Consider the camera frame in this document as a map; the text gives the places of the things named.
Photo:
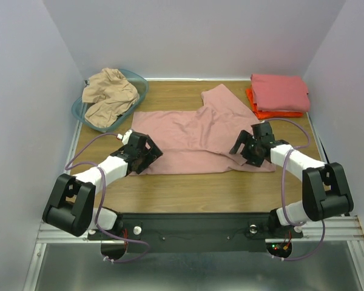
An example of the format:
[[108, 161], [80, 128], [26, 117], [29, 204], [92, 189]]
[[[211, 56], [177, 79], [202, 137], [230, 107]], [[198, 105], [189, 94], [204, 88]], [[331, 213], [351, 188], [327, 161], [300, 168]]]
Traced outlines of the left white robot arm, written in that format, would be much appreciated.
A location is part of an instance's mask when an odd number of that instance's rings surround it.
[[123, 146], [99, 164], [87, 162], [90, 169], [84, 172], [57, 177], [42, 214], [45, 223], [79, 237], [97, 216], [93, 206], [98, 192], [104, 193], [109, 184], [131, 173], [142, 173], [163, 156], [149, 135], [133, 130], [110, 135]]

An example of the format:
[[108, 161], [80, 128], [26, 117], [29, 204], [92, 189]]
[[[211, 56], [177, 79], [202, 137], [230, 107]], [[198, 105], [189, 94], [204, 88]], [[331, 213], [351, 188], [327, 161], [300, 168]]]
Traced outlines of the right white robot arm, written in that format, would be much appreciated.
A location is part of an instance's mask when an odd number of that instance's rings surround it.
[[270, 162], [301, 181], [301, 200], [292, 204], [283, 201], [281, 207], [270, 212], [270, 232], [289, 226], [301, 227], [309, 221], [323, 221], [354, 209], [343, 166], [313, 159], [287, 141], [276, 139], [269, 121], [252, 125], [251, 133], [242, 130], [229, 153], [240, 153], [254, 167]]

